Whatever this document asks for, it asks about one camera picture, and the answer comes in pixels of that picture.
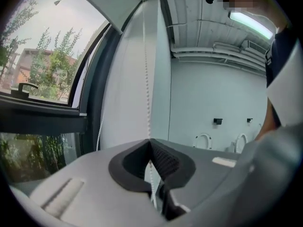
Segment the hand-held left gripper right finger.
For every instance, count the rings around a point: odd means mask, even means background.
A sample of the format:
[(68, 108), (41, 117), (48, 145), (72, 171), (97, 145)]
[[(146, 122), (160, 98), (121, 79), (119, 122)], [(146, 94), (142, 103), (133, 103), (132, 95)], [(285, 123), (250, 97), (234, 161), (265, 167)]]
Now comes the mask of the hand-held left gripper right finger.
[(253, 219), (246, 182), (256, 146), (240, 153), (150, 141), (153, 163), (164, 181), (164, 222), (154, 227), (240, 227)]

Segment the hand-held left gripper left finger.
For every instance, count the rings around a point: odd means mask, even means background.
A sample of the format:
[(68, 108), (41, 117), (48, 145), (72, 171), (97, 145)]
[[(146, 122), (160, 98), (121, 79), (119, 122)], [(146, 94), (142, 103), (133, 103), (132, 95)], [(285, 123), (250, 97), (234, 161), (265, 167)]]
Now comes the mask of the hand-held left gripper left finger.
[(146, 192), (128, 191), (109, 173), (110, 160), (138, 140), (85, 154), (42, 181), (30, 194), (55, 227), (161, 227), (166, 219)]

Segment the white roller blind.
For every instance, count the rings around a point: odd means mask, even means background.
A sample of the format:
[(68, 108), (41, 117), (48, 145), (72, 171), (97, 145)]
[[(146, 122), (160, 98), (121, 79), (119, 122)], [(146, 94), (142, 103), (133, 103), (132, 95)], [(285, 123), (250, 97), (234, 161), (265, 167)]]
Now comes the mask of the white roller blind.
[(142, 12), (144, 0), (87, 0), (115, 28), (119, 34)]

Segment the person's right forearm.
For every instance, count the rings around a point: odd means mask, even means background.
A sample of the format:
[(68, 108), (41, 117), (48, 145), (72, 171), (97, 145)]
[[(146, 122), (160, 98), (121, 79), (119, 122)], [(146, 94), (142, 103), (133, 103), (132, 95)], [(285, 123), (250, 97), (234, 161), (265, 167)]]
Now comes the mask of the person's right forearm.
[(261, 127), (260, 132), (256, 136), (255, 140), (259, 140), (262, 136), (270, 131), (274, 131), (281, 126), (281, 122), (278, 118), (278, 115), (271, 104), (270, 100), (267, 99), (267, 111), (266, 116)]

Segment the round white toilet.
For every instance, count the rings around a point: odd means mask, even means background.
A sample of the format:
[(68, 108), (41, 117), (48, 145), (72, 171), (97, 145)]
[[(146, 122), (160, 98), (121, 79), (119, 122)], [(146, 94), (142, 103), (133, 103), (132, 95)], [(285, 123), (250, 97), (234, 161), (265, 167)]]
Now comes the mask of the round white toilet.
[(211, 150), (213, 148), (211, 136), (207, 133), (201, 133), (200, 135), (196, 136), (193, 142), (193, 147)]

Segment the white toilet with tank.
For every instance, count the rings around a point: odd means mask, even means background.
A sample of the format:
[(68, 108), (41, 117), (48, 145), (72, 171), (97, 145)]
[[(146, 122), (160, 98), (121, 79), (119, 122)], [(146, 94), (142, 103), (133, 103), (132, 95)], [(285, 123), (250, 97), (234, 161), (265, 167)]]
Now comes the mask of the white toilet with tank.
[(247, 143), (247, 136), (244, 133), (240, 133), (234, 141), (234, 152), (241, 153)]

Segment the white ceiling pipes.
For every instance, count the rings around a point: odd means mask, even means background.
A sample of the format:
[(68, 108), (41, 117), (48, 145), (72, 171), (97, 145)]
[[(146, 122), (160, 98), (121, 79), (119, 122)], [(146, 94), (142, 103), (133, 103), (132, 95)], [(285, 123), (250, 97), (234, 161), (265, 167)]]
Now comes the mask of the white ceiling pipes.
[(173, 58), (180, 62), (205, 63), (227, 66), (265, 76), (265, 63), (261, 59), (243, 54), (240, 50), (216, 47), (175, 47), (170, 45)]

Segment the green trees and shrubs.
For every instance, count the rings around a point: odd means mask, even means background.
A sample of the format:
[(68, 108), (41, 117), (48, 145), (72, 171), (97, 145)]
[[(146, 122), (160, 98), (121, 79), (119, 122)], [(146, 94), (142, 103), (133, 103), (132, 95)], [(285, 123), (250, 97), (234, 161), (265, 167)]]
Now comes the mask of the green trees and shrubs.
[[(10, 17), (4, 31), (0, 33), (0, 80), (3, 74), (15, 65), (21, 55), (18, 47), (27, 43), (27, 38), (18, 38), (17, 31), (38, 14), (35, 0), (24, 1)], [(70, 28), (64, 35), (50, 36), (46, 28), (34, 49), (56, 52), (59, 58), (73, 57), (73, 48), (81, 37), (81, 31)], [(56, 64), (48, 69), (46, 85), (50, 86)], [(65, 153), (69, 151), (69, 135), (59, 136), (21, 135), (0, 133), (0, 162), (12, 183), (42, 180), (66, 165)]]

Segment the white air conditioner unit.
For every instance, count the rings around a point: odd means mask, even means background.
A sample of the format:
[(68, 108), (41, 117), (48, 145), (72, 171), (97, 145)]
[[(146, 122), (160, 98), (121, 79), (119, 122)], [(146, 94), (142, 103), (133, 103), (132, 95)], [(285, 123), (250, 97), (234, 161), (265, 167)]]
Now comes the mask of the white air conditioner unit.
[(259, 57), (265, 56), (268, 51), (268, 49), (265, 49), (250, 40), (244, 40), (241, 44), (241, 48), (242, 48), (242, 50), (248, 51)]

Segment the person's dark shirt torso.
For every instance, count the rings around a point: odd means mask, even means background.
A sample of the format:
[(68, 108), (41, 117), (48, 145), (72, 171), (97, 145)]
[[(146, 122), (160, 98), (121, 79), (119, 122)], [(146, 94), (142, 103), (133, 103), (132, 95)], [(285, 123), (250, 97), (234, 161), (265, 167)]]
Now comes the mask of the person's dark shirt torso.
[(285, 28), (280, 33), (275, 34), (271, 47), (265, 54), (267, 87), (284, 67), (296, 40), (297, 36), (290, 28)]

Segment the brick building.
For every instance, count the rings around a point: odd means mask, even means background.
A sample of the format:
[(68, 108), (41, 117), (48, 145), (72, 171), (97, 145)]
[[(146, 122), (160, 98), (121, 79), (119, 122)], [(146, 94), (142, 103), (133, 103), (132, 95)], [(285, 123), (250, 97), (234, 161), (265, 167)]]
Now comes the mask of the brick building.
[[(55, 63), (56, 71), (53, 73), (52, 83), (47, 86), (43, 76)], [(66, 104), (77, 63), (78, 59), (69, 55), (63, 59), (54, 51), (26, 48), (17, 63), (4, 72), (0, 80), (0, 92), (9, 94), (12, 88), (18, 88), (19, 83), (28, 82), (38, 86), (38, 89), (24, 86), (30, 97)]]

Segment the long ceiling light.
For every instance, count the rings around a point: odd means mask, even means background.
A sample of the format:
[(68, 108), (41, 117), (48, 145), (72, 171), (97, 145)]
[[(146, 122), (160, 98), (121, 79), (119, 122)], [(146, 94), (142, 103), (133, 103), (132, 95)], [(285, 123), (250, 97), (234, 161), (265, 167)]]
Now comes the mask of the long ceiling light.
[(267, 27), (243, 13), (232, 11), (229, 13), (229, 18), (249, 27), (267, 39), (271, 39), (274, 35)]

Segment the black window frame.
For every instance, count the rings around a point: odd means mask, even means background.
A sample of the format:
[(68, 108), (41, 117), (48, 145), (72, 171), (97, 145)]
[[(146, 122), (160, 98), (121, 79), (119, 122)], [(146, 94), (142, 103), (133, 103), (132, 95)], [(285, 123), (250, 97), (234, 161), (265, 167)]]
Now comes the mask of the black window frame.
[(78, 157), (94, 151), (106, 81), (120, 38), (109, 22), (101, 25), (78, 63), (67, 102), (25, 96), (22, 86), (12, 93), (0, 92), (0, 133), (70, 134)]

